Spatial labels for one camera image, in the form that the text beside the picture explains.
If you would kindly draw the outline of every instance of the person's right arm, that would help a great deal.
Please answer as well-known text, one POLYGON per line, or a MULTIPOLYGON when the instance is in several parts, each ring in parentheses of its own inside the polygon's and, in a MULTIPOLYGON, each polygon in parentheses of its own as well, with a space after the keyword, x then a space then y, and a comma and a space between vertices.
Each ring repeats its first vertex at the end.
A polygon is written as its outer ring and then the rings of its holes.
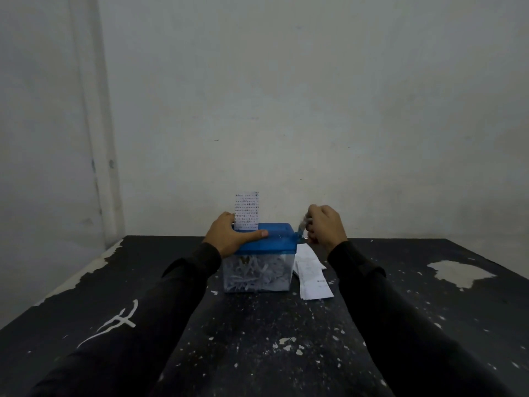
POLYGON ((321 243, 340 280, 354 324, 396 396, 512 395, 459 343, 422 316, 387 281, 384 270, 347 240, 340 215, 311 205, 309 241, 321 243))

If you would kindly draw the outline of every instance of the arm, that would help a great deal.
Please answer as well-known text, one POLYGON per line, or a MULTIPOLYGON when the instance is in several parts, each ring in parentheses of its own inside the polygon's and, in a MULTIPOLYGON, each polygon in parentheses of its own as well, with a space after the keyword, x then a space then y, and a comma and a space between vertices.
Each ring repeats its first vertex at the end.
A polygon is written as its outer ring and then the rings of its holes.
POLYGON ((384 270, 347 240, 338 213, 312 205, 311 214, 309 238, 331 251, 327 261, 340 279, 347 309, 395 395, 512 395, 393 289, 384 270))
POLYGON ((120 317, 127 316, 127 321, 119 326, 118 319, 106 323, 98 330, 99 335, 83 341, 29 395, 147 395, 202 300, 208 277, 220 267, 221 258, 235 253, 245 242, 268 235, 266 231, 237 233, 231 228, 233 219, 233 214, 223 213, 189 258, 173 262, 155 287, 122 311, 120 317))

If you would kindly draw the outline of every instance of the blue shredder lid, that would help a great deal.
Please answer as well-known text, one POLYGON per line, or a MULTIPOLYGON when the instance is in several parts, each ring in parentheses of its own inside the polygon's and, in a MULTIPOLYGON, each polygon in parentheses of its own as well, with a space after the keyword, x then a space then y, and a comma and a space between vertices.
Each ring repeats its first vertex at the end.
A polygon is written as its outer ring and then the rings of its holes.
POLYGON ((288 223, 259 223, 260 230, 268 230, 268 237, 248 242, 241 246, 236 255, 295 254, 297 233, 288 223))

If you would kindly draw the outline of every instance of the black table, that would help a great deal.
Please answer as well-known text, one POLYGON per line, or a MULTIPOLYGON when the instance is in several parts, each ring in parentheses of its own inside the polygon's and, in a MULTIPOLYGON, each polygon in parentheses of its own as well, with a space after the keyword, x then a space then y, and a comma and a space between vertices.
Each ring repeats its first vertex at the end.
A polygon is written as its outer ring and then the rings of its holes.
MULTIPOLYGON (((200 241, 125 237, 107 258, 108 265, 0 330, 0 397, 27 393, 200 241)), ((353 241, 386 269, 407 300, 514 392, 529 396, 529 280, 448 240, 353 241), (435 279, 435 270, 427 267, 441 260, 472 264, 497 277, 477 280, 461 292, 453 283, 435 279)), ((324 262, 322 251, 315 250, 324 262)), ((335 281, 330 286, 335 297, 303 301, 295 276, 289 292, 224 294, 219 271, 209 280, 152 395, 391 396, 347 312, 334 271, 324 274, 335 281), (279 344, 291 337, 296 341, 279 344), (287 345, 293 346, 290 351, 283 348, 287 345), (303 355, 295 352, 299 346, 303 355)))

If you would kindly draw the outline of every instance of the black sleeve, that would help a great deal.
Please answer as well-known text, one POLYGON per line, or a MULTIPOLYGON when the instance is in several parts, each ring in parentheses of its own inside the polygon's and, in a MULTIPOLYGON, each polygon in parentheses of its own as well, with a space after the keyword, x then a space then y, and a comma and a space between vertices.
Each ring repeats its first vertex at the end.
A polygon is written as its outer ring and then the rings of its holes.
POLYGON ((327 261, 369 354, 395 396, 512 395, 457 342, 393 289, 385 272, 350 241, 327 261))
POLYGON ((220 254, 208 243, 173 262, 155 287, 120 313, 127 320, 106 323, 100 335, 83 341, 29 395, 146 396, 220 265, 220 254))

